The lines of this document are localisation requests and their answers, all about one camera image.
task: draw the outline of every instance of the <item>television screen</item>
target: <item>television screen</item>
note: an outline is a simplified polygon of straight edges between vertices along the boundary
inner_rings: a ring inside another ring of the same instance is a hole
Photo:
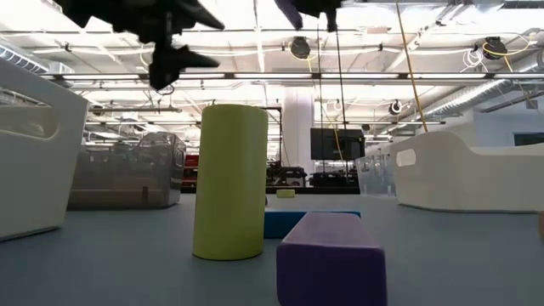
[[[352,161],[365,156],[365,136],[359,129],[338,129],[337,136],[338,142],[332,128],[312,128],[310,131],[312,160]]]

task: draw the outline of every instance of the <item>small yellow block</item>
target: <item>small yellow block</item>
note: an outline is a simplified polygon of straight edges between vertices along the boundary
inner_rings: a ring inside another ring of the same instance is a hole
[[[296,195],[295,190],[277,190],[275,192],[275,196],[279,198],[295,197],[295,195]]]

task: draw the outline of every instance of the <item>yellow cable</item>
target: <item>yellow cable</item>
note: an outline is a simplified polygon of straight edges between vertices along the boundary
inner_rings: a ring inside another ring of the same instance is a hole
[[[527,49],[530,47],[530,44],[531,44],[531,39],[532,37],[529,37],[529,41],[527,42],[527,45],[525,46],[525,48],[522,48],[521,50],[518,50],[516,52],[512,52],[510,54],[502,54],[502,53],[498,53],[498,52],[493,52],[493,51],[490,51],[489,49],[487,49],[485,46],[488,45],[487,42],[484,43],[484,45],[482,45],[482,49],[487,52],[488,54],[493,54],[493,55],[498,55],[498,56],[512,56],[512,55],[515,55],[515,54],[520,54],[524,51],[527,51]]]
[[[399,25],[400,25],[400,33],[402,34],[402,42],[405,45],[406,61],[408,63],[408,70],[410,71],[411,87],[414,90],[414,98],[416,99],[417,110],[419,111],[419,116],[421,117],[422,123],[423,123],[423,129],[425,130],[425,133],[426,133],[428,132],[427,123],[425,122],[425,116],[423,115],[422,106],[421,106],[421,103],[419,102],[419,95],[417,94],[417,89],[416,89],[416,80],[414,80],[414,71],[411,69],[410,54],[408,53],[408,45],[406,43],[405,28],[402,26],[402,18],[400,18],[399,0],[395,0],[395,5],[397,6],[397,15],[399,16]]]
[[[508,60],[508,57],[505,56],[504,61],[507,62],[507,66],[510,72],[513,72],[512,65],[510,65],[510,60]]]
[[[313,71],[312,71],[312,63],[310,62],[311,59],[306,59],[306,61],[308,62],[309,73],[313,73]],[[340,150],[340,141],[338,141],[337,126],[336,126],[335,124],[332,124],[331,118],[329,118],[329,116],[326,114],[325,109],[323,108],[323,103],[320,102],[320,106],[321,106],[321,111],[323,111],[323,113],[325,114],[326,120],[328,120],[328,121],[329,121],[329,124],[332,125],[332,130],[334,131],[334,138],[335,138],[336,141],[337,141],[337,148],[338,148],[338,154],[340,155],[340,161],[343,162],[342,151]]]

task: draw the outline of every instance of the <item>pillar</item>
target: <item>pillar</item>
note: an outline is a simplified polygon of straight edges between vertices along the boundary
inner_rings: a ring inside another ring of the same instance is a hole
[[[310,152],[310,129],[314,125],[314,90],[286,88],[283,100],[282,123],[283,166],[303,167],[307,174],[314,172]]]

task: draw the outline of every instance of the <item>red machine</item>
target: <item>red machine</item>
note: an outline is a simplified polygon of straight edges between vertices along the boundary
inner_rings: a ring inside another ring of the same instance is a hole
[[[187,155],[185,157],[184,179],[181,185],[184,187],[196,187],[196,176],[198,175],[198,156]]]

